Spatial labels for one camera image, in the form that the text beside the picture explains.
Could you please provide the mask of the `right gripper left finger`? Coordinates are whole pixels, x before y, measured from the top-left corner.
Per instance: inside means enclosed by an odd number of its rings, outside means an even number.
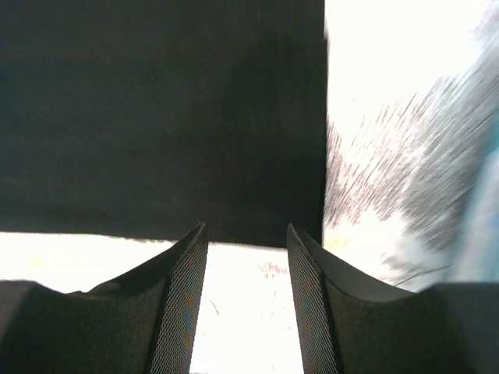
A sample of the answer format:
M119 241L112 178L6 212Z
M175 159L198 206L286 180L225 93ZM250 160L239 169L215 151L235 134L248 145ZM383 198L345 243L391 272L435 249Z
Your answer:
M187 373L207 263L198 224L170 249L74 292L76 342L67 373Z

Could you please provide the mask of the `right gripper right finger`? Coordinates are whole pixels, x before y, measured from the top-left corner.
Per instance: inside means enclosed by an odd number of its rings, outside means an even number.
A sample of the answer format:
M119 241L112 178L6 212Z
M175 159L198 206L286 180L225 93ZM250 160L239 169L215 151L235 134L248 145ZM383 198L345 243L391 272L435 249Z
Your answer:
M421 373L421 310L410 293L330 254L289 225L288 262L306 373Z

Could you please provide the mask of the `black t-shirt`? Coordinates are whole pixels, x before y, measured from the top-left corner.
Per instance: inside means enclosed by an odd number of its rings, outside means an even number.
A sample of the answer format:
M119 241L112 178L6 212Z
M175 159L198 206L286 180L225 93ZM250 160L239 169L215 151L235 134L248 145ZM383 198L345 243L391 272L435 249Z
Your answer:
M4 1L1 229L323 238L322 1Z

